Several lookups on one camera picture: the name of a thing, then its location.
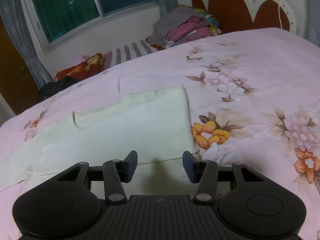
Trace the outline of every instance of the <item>wooden door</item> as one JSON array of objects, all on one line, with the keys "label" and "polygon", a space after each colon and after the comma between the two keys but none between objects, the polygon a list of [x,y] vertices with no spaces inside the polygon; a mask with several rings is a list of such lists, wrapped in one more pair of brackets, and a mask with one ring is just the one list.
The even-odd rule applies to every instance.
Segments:
[{"label": "wooden door", "polygon": [[38,87],[0,18],[0,93],[16,114],[37,103]]}]

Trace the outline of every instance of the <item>heart-shaped headboard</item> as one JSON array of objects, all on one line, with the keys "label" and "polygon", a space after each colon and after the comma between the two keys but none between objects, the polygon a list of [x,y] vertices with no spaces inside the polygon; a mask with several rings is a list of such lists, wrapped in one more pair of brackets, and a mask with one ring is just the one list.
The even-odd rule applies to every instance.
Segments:
[{"label": "heart-shaped headboard", "polygon": [[192,0],[192,6],[207,10],[219,22],[222,33],[280,28],[280,18],[284,30],[296,33],[296,17],[284,0]]}]

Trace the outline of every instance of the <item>pink floral bedsheet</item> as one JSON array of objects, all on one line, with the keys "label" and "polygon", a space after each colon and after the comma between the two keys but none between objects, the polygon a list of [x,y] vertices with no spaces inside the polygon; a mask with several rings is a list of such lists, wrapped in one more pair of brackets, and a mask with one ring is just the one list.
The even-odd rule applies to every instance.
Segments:
[{"label": "pink floral bedsheet", "polygon": [[[280,29],[189,42],[108,69],[7,121],[0,163],[72,111],[182,84],[199,157],[244,162],[298,195],[307,208],[300,237],[320,240],[319,77],[320,49]],[[19,237],[11,208],[23,193],[24,181],[0,192],[1,240]]]}]

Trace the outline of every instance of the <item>black bag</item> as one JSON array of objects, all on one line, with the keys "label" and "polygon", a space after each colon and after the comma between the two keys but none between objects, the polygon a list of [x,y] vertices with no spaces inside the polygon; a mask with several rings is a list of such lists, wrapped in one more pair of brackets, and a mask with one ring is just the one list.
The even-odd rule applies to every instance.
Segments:
[{"label": "black bag", "polygon": [[38,94],[38,103],[52,97],[53,95],[57,94],[58,92],[78,83],[80,80],[77,80],[70,76],[65,76],[63,79],[60,79],[56,82],[50,82],[45,84],[39,90]]}]

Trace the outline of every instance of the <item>window frame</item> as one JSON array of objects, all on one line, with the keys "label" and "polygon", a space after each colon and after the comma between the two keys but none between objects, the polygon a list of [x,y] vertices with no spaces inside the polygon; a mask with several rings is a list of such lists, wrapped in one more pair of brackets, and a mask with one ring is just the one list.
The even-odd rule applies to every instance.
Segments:
[{"label": "window frame", "polygon": [[132,6],[128,6],[128,7],[110,12],[108,14],[104,14],[104,12],[101,8],[101,5],[100,5],[100,1],[94,0],[95,5],[98,10],[98,13],[99,13],[99,16],[97,18],[74,28],[73,30],[67,32],[66,34],[57,38],[53,42],[49,43],[47,37],[45,36],[44,30],[41,26],[38,15],[36,13],[36,9],[34,7],[33,1],[32,0],[23,0],[23,1],[26,5],[27,13],[28,13],[28,16],[31,20],[31,25],[36,33],[36,36],[37,36],[38,41],[40,43],[40,46],[41,46],[45,55],[50,50],[55,48],[58,44],[61,44],[62,42],[68,41],[71,37],[73,38],[77,35],[84,33],[84,31],[87,29],[89,30],[89,28],[93,28],[94,26],[104,24],[104,23],[111,21],[111,20],[114,20],[118,17],[122,17],[122,16],[131,14],[131,13],[134,13],[137,11],[141,11],[141,10],[144,10],[147,8],[156,7],[159,4],[159,0],[151,0],[151,1],[143,2],[143,3],[135,4]]}]

